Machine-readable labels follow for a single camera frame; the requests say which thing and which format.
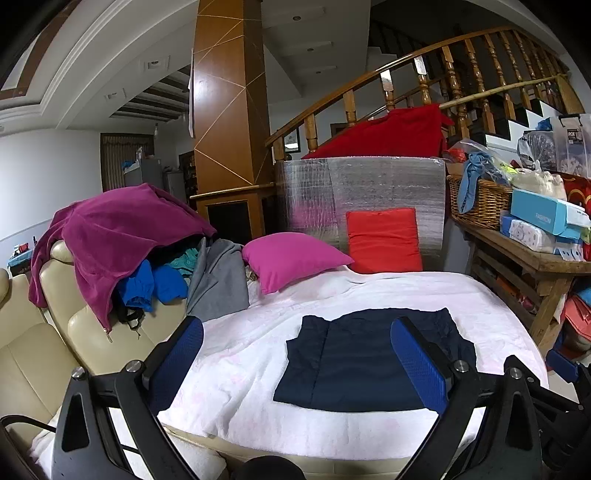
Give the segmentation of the navy blue padded jacket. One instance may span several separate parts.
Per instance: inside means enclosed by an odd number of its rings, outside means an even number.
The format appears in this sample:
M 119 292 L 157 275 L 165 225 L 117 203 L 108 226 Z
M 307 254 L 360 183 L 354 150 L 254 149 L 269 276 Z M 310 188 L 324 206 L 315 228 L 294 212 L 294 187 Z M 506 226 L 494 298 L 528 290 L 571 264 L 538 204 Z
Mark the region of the navy blue padded jacket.
M 287 341 L 287 368 L 273 400 L 342 413 L 421 409 L 423 402 L 391 345 L 391 324 L 409 318 L 451 361 L 474 367 L 475 346 L 444 308 L 439 311 L 367 309 L 328 321 L 307 315 Z

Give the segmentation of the beige leather sofa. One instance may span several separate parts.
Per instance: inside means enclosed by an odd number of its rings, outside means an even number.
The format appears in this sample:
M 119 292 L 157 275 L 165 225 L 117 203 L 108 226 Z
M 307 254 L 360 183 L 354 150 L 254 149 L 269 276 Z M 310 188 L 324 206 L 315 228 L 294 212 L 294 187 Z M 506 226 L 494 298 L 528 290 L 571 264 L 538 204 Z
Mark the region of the beige leather sofa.
M 1 413 L 49 422 L 61 407 L 71 372 L 118 372 L 130 360 L 143 360 L 166 340 L 185 315 L 183 300 L 154 302 L 137 329 L 109 320 L 105 331 L 81 296 L 73 258 L 64 242 L 53 245 L 40 273 L 47 301 L 28 299 L 24 275 L 1 273 Z

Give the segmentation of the white fleece blanket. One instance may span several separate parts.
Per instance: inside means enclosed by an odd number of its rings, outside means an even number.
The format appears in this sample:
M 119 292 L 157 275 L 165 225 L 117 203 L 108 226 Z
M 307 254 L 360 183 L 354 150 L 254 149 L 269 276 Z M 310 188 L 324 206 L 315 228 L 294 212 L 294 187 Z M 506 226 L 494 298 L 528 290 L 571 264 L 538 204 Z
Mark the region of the white fleece blanket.
M 315 315 L 329 322 L 366 309 L 447 312 L 476 350 L 477 368 L 499 374 L 518 357 L 541 381 L 545 362 L 517 316 L 473 278 L 448 272 L 356 274 L 339 268 L 249 308 L 207 321 L 204 347 L 171 407 L 159 416 L 187 462 L 218 479 L 232 462 L 287 456 L 311 479 L 392 479 L 436 420 L 427 409 L 335 413 L 276 402 L 287 343 Z

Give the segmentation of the blue garment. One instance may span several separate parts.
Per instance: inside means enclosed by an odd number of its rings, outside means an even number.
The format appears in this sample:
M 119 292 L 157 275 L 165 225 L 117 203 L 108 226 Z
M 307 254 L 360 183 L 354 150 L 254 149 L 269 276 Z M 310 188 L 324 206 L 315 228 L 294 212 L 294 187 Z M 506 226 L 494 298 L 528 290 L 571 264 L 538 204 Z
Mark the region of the blue garment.
M 145 259 L 131 275 L 117 283 L 116 291 L 124 306 L 152 312 L 155 300 L 169 304 L 185 299 L 188 286 L 175 268 L 168 264 L 153 268 Z

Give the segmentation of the wooden side table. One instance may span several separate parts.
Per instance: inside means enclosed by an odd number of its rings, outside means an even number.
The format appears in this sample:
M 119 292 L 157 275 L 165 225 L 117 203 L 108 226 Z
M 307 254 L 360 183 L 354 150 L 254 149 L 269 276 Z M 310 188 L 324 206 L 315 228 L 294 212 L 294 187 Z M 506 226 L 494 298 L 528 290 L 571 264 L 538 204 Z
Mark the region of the wooden side table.
M 506 303 L 546 355 L 562 330 L 567 295 L 577 278 L 590 276 L 590 264 L 535 252 L 492 229 L 458 226 L 473 243 L 470 275 Z

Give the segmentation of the teal garment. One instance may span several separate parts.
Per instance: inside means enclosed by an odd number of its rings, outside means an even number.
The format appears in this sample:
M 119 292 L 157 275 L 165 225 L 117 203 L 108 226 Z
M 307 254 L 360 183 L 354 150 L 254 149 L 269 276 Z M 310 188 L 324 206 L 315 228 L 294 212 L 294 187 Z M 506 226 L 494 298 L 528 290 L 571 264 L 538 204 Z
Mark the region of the teal garment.
M 173 259 L 168 265 L 175 269 L 183 278 L 190 278 L 197 266 L 199 251 L 197 248 L 186 249 L 179 257 Z

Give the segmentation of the grey garment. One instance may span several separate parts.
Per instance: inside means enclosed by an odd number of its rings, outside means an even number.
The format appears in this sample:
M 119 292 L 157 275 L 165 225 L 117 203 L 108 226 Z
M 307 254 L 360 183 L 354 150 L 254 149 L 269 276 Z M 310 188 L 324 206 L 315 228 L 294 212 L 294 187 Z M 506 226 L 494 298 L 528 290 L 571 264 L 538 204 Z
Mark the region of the grey garment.
M 249 308 L 242 246 L 202 238 L 186 298 L 186 315 L 201 322 Z

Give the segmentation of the magenta velvet garment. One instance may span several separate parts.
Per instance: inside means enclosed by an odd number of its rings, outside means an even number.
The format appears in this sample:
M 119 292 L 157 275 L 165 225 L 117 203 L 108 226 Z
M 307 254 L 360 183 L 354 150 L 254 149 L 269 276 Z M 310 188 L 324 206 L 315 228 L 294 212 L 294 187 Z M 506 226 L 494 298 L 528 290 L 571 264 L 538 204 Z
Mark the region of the magenta velvet garment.
M 131 275 L 154 248 L 215 232 L 186 204 L 147 183 L 75 202 L 54 214 L 37 241 L 28 299 L 37 307 L 48 306 L 40 272 L 53 245 L 62 240 L 73 257 L 82 298 L 103 330 L 110 332 L 111 294 L 119 280 Z

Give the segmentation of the white patterned tissue pack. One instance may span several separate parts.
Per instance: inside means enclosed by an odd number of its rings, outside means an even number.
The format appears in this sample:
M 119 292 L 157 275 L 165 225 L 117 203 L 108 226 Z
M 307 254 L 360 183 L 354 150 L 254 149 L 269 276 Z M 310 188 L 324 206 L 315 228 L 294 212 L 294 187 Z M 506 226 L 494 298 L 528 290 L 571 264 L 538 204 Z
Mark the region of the white patterned tissue pack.
M 583 242 L 554 236 L 505 212 L 500 219 L 500 232 L 537 253 L 560 256 L 565 261 L 582 262 Z

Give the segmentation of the light blue box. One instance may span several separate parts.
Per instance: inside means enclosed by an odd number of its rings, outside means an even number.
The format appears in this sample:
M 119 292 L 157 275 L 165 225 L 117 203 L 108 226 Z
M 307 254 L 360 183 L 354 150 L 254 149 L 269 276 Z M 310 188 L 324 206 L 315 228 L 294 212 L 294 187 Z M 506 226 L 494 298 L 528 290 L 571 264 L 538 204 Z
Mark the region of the light blue box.
M 578 240 L 590 217 L 583 207 L 522 189 L 514 189 L 511 214 L 557 237 Z

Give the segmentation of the red cushion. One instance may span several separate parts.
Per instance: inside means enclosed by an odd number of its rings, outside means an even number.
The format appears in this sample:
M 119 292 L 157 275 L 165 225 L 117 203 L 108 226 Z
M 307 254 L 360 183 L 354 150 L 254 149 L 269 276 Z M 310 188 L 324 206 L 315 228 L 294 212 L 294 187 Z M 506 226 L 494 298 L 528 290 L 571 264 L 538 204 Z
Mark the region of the red cushion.
M 423 260 L 414 208 L 346 213 L 349 265 L 356 273 L 421 272 Z

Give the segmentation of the wicker basket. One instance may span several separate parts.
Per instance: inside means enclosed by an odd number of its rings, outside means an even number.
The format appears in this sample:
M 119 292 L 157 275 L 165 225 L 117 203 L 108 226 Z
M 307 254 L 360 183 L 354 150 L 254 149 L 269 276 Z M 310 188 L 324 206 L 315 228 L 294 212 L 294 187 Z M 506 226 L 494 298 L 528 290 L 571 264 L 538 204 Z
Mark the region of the wicker basket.
M 511 208 L 511 188 L 490 180 L 480 179 L 473 208 L 467 213 L 461 213 L 458 208 L 461 177 L 448 175 L 447 183 L 451 201 L 451 216 L 454 220 L 478 228 L 492 230 L 500 228 L 501 213 L 509 211 Z

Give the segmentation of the cream plush toy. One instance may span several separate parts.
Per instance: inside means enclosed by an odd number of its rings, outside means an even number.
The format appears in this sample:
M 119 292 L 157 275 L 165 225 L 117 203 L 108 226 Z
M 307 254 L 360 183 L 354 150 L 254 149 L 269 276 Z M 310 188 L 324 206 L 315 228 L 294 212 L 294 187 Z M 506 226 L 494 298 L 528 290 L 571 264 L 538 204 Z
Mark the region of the cream plush toy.
M 552 174 L 549 171 L 535 171 L 525 168 L 518 169 L 511 178 L 511 184 L 516 189 L 526 190 L 558 200 L 567 200 L 562 177 L 558 174 Z

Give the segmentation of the pink cushion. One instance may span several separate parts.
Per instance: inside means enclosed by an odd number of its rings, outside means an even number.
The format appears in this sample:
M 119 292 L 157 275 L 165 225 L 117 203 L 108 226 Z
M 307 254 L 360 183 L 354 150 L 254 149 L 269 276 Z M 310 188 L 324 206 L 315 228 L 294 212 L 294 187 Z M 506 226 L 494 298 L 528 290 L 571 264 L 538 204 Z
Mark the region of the pink cushion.
M 276 293 L 294 281 L 353 264 L 334 246 L 297 232 L 259 237 L 242 248 L 242 258 L 259 277 L 263 295 Z

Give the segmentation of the grey refrigerator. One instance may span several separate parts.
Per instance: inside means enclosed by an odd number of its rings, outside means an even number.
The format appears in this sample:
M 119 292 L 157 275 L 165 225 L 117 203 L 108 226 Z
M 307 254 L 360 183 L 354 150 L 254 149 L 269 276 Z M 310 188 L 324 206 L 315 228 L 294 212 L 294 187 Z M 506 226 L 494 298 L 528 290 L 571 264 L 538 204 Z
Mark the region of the grey refrigerator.
M 155 158 L 140 159 L 123 169 L 125 186 L 136 186 L 148 183 L 160 188 L 170 195 L 186 203 L 183 173 L 169 166 L 162 166 Z

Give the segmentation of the light blue cloth in basket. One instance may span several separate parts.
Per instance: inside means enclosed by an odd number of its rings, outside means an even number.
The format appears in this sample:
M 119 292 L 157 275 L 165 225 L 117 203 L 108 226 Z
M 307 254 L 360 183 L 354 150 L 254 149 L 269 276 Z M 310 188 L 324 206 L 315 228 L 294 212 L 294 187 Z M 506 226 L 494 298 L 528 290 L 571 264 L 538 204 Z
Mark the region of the light blue cloth in basket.
M 492 157 L 488 153 L 473 151 L 468 155 L 457 197 L 457 207 L 460 214 L 466 214 L 473 209 L 478 182 L 492 166 Z

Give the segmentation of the silver foil insulation board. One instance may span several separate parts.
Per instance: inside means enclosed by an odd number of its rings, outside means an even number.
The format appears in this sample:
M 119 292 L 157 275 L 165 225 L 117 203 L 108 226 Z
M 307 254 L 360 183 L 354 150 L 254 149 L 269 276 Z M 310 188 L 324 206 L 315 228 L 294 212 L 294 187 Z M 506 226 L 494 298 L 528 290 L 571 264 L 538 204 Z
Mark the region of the silver foil insulation board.
M 284 226 L 344 252 L 346 213 L 413 208 L 424 268 L 444 266 L 446 167 L 441 158 L 334 157 L 276 163 Z

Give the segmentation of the clear plastic storage box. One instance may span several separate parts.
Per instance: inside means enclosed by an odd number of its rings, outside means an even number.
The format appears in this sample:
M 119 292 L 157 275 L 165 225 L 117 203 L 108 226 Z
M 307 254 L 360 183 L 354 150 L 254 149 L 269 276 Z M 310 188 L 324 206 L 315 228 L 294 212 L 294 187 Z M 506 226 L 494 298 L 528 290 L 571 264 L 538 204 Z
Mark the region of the clear plastic storage box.
M 590 115 L 569 114 L 551 119 L 556 165 L 560 173 L 590 178 Z

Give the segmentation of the brown wooden pillar cabinet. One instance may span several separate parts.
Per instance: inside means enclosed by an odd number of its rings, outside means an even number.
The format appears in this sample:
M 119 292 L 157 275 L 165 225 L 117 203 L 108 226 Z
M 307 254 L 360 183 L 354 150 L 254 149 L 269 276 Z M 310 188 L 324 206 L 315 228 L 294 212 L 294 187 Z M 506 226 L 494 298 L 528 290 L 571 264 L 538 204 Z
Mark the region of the brown wooden pillar cabinet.
M 199 2 L 191 80 L 197 211 L 245 244 L 263 235 L 263 199 L 273 193 L 259 1 Z

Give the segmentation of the red cloth on railing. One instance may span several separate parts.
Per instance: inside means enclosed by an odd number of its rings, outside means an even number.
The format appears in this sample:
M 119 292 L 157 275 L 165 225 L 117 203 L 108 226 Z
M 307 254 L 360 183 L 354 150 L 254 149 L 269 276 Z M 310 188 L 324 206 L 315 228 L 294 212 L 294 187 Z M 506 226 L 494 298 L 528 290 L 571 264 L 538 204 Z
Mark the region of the red cloth on railing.
M 385 117 L 346 128 L 304 159 L 439 157 L 447 149 L 442 128 L 453 125 L 438 104 L 394 109 Z

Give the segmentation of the wooden stair railing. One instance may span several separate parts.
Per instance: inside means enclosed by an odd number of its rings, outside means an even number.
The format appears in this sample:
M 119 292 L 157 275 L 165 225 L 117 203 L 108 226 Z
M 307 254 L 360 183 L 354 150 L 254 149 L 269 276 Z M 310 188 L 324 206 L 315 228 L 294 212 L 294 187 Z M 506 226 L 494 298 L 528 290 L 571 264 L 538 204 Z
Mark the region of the wooden stair railing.
M 534 126 L 532 113 L 581 114 L 583 103 L 569 67 L 541 40 L 519 27 L 493 27 L 436 42 L 363 73 L 315 101 L 278 128 L 264 145 L 287 157 L 287 138 L 304 137 L 308 152 L 324 144 L 320 119 L 342 107 L 344 126 L 380 118 L 397 108 L 436 103 L 451 119 L 443 133 L 507 138 L 514 126 Z

